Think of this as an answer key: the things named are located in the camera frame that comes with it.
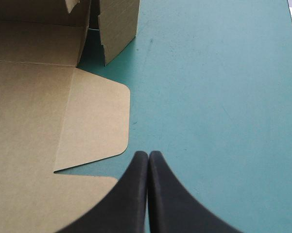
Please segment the brown cardboard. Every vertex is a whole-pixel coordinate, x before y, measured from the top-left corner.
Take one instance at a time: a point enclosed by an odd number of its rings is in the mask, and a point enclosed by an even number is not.
[[[98,5],[108,63],[134,38],[138,9],[136,1]],[[118,155],[128,143],[128,88],[75,68],[89,15],[99,13],[89,6],[0,0],[0,232],[54,232],[116,182],[53,173]]]
[[[137,33],[139,0],[100,0],[98,25],[108,64]]]
[[[0,21],[0,61],[76,66],[83,28]]]
[[[129,99],[125,85],[75,69],[54,170],[124,152]]]
[[[52,233],[115,184],[53,174],[75,68],[0,62],[0,233]]]

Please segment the open cardboard box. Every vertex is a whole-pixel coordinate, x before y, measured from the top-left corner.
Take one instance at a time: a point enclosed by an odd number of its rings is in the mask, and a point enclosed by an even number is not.
[[[126,149],[129,89],[76,65],[89,25],[100,30],[105,63],[117,56],[136,35],[138,8],[0,0],[0,232],[59,230],[115,184],[53,172]]]

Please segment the teal surface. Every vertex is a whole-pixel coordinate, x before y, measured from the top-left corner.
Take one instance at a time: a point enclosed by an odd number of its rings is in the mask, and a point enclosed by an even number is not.
[[[120,156],[64,171],[119,178],[164,153],[202,204],[246,233],[292,233],[292,22],[286,0],[142,0],[137,38],[107,67],[131,90]]]

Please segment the corrugated cardboard edge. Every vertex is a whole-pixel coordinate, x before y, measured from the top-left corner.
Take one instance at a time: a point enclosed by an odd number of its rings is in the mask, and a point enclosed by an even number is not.
[[[105,65],[136,36],[139,0],[100,0],[98,24]]]
[[[75,68],[54,171],[123,153],[129,116],[127,86]]]

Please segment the black rubber tip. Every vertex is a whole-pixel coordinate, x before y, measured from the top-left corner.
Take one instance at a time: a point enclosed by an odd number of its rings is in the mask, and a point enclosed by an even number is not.
[[[192,197],[159,151],[149,159],[148,207],[151,233],[240,233]]]
[[[136,152],[114,188],[85,215],[58,232],[144,232],[147,169],[148,154]]]

